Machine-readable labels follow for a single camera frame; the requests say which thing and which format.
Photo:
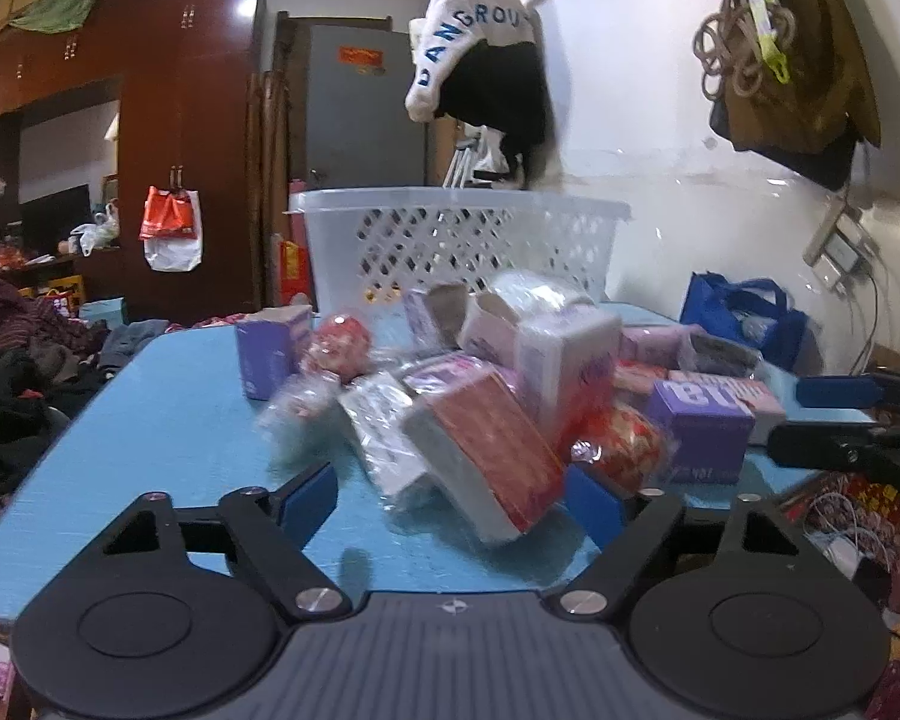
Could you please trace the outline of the clear plastic wrapped pack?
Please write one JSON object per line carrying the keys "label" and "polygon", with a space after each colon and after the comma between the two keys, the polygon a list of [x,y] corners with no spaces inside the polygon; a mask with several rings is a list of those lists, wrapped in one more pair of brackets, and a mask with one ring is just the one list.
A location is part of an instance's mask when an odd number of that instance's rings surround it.
{"label": "clear plastic wrapped pack", "polygon": [[430,489],[430,478],[416,445],[401,422],[413,406],[411,395],[390,372],[354,380],[338,397],[351,421],[368,481],[388,509],[414,504]]}

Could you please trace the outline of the white plastic laundry basket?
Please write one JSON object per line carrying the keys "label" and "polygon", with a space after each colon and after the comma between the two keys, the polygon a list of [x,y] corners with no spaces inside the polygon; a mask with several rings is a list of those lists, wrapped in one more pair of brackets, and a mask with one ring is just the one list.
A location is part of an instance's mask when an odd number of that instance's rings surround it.
{"label": "white plastic laundry basket", "polygon": [[605,296],[622,202],[489,188],[330,188],[294,193],[323,312],[398,302],[432,284],[482,289],[505,270]]}

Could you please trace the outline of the blue tote bag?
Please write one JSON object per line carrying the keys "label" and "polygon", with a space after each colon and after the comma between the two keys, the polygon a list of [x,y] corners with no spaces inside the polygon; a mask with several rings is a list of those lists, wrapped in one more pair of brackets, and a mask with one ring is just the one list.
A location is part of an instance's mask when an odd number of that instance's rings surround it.
{"label": "blue tote bag", "polygon": [[710,271],[692,275],[679,321],[754,349],[784,371],[795,366],[808,328],[808,316],[774,280],[728,281]]}

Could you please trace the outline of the white purple carton box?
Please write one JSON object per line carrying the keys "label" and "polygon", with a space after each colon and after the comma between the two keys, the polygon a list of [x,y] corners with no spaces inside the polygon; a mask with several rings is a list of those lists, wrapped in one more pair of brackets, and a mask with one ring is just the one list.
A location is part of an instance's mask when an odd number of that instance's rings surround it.
{"label": "white purple carton box", "polygon": [[518,326],[517,398],[554,450],[584,416],[613,399],[621,328],[617,314],[585,304]]}

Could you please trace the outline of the red round wrapped item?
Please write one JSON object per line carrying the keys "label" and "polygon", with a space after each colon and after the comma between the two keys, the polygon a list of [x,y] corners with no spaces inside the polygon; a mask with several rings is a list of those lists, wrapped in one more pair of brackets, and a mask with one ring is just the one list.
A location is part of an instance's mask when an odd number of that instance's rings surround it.
{"label": "red round wrapped item", "polygon": [[341,383],[367,371],[372,337],[351,314],[333,314],[313,330],[301,369],[307,374],[333,374]]}

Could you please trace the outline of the purple box left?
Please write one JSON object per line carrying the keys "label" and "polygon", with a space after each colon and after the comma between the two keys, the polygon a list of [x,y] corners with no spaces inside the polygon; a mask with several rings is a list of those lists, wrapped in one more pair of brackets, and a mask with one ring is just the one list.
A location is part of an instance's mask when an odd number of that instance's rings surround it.
{"label": "purple box left", "polygon": [[235,324],[245,397],[269,400],[301,370],[312,327],[312,305],[308,302],[268,307]]}

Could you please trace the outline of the brown hanging bag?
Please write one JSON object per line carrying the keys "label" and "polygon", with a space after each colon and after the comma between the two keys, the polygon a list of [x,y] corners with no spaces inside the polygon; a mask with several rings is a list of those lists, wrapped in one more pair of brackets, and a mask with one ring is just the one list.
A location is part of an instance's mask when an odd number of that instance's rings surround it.
{"label": "brown hanging bag", "polygon": [[710,128],[740,153],[836,192],[847,184],[859,143],[878,146],[881,122],[860,37],[845,0],[779,0],[795,36],[782,49],[790,82],[772,73],[751,96],[723,82]]}

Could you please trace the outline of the purple box right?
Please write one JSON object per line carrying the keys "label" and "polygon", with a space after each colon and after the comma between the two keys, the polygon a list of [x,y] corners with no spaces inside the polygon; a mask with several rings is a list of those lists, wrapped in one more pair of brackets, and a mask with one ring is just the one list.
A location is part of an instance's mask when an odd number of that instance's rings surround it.
{"label": "purple box right", "polygon": [[667,436],[670,481],[735,484],[746,452],[764,447],[787,411],[757,380],[676,372],[653,384],[645,416]]}

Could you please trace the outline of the dark red wooden wardrobe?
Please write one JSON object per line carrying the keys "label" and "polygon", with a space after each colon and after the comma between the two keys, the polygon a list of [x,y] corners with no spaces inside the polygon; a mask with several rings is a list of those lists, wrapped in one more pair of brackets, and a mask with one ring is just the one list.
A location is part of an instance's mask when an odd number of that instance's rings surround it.
{"label": "dark red wooden wardrobe", "polygon": [[[119,239],[79,262],[89,298],[180,323],[260,304],[247,146],[261,20],[261,0],[97,0],[77,31],[0,37],[0,117],[98,89],[118,96]],[[188,273],[144,259],[137,234],[153,187],[198,195],[203,258]]]}

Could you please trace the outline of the wall power strip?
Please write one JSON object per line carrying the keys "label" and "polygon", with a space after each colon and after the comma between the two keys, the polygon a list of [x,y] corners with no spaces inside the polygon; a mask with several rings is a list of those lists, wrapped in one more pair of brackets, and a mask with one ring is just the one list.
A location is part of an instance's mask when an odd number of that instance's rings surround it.
{"label": "wall power strip", "polygon": [[846,199],[831,197],[826,213],[803,250],[803,262],[831,293],[847,293],[852,283],[875,275],[875,241],[862,212]]}

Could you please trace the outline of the grey door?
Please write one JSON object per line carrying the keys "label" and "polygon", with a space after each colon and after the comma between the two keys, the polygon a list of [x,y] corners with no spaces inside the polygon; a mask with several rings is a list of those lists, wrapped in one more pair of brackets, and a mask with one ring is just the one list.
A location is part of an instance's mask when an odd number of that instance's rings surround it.
{"label": "grey door", "polygon": [[404,187],[427,177],[427,130],[408,117],[409,39],[355,26],[310,28],[305,167],[310,188]]}

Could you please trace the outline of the red patterned wrapped pouch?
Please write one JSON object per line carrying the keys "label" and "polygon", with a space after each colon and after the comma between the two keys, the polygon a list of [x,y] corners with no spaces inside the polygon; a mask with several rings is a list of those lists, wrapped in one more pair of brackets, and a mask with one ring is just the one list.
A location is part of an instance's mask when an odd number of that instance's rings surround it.
{"label": "red patterned wrapped pouch", "polygon": [[596,468],[629,493],[650,483],[668,458],[667,434],[629,405],[592,411],[572,427],[569,460]]}

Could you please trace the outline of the orange white plastic bag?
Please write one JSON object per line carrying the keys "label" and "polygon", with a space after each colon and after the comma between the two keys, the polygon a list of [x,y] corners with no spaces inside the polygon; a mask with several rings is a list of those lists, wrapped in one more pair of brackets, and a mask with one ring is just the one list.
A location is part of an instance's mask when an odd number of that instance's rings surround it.
{"label": "orange white plastic bag", "polygon": [[151,185],[144,202],[139,240],[144,259],[157,273],[190,273],[203,260],[203,225],[194,190]]}

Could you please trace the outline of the white hooded sweatshirt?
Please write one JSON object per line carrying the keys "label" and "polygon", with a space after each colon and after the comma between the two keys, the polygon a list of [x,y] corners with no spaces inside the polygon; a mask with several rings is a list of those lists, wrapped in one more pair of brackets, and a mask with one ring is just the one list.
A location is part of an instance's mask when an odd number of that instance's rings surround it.
{"label": "white hooded sweatshirt", "polygon": [[468,50],[532,43],[532,21],[521,0],[429,0],[411,39],[414,80],[404,98],[409,119],[436,117],[440,87]]}

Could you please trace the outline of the black hanging garment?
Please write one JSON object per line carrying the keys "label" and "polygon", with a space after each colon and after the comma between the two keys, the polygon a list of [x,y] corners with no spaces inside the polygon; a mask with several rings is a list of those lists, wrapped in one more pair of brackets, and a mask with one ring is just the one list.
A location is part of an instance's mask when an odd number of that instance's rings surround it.
{"label": "black hanging garment", "polygon": [[507,176],[521,171],[526,188],[548,126],[543,64],[535,43],[491,46],[479,41],[458,60],[439,91],[436,117],[450,115],[500,133]]}

